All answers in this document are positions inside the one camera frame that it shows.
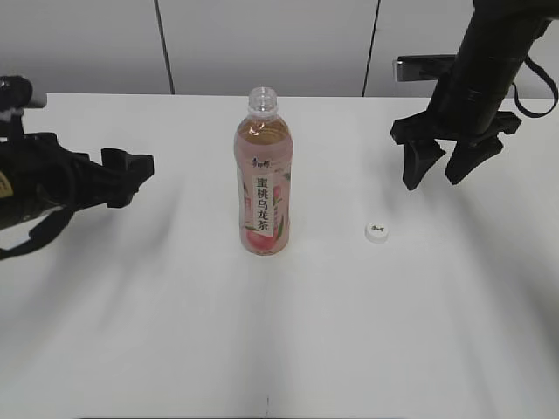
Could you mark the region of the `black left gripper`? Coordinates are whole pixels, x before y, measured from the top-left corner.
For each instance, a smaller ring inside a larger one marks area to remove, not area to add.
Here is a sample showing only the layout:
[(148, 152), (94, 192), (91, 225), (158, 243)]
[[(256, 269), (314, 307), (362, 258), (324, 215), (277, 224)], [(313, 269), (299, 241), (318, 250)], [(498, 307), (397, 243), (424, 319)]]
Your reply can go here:
[(63, 148), (54, 133), (2, 133), (1, 217), (38, 218), (98, 205), (122, 209), (154, 173), (152, 155), (103, 148), (97, 163)]

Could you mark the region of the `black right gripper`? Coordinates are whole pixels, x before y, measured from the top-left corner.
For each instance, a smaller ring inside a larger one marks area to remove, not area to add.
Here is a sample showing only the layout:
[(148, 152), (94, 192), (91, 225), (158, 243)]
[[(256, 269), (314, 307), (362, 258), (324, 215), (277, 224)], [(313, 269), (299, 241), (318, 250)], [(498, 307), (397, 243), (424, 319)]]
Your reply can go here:
[(435, 139), (457, 142), (445, 169), (452, 185), (501, 152), (497, 135), (514, 134), (521, 124), (516, 114), (500, 110), (517, 73), (395, 70), (398, 82), (437, 82), (427, 109), (395, 120), (390, 130), (395, 143), (404, 145), (403, 182), (408, 190), (414, 190), (445, 154)]

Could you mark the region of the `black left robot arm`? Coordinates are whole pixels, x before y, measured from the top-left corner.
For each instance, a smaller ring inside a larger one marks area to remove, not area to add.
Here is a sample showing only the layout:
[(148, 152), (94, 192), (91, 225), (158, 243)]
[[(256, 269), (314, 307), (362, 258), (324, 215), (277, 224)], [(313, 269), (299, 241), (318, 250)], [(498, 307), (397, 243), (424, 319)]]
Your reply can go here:
[(54, 133), (26, 134), (1, 143), (1, 228), (46, 215), (98, 205), (128, 206), (155, 173), (152, 155), (103, 148), (101, 162), (63, 148)]

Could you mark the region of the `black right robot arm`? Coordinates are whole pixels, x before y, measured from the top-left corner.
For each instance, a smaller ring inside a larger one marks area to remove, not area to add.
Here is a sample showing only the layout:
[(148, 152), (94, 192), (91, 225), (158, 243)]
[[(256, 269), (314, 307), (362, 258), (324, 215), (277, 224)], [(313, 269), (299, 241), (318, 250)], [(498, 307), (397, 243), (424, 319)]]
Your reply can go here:
[(525, 65), (558, 96), (558, 86), (529, 56), (536, 39), (558, 19), (556, 1), (476, 1), (473, 16), (454, 55), (400, 56), (394, 63), (398, 82), (433, 80), (428, 107), (395, 120), (390, 130), (404, 149), (403, 182), (414, 190), (444, 155), (440, 141), (456, 146), (445, 169), (456, 185), (503, 149), (500, 134), (515, 134), (521, 117), (500, 110)]

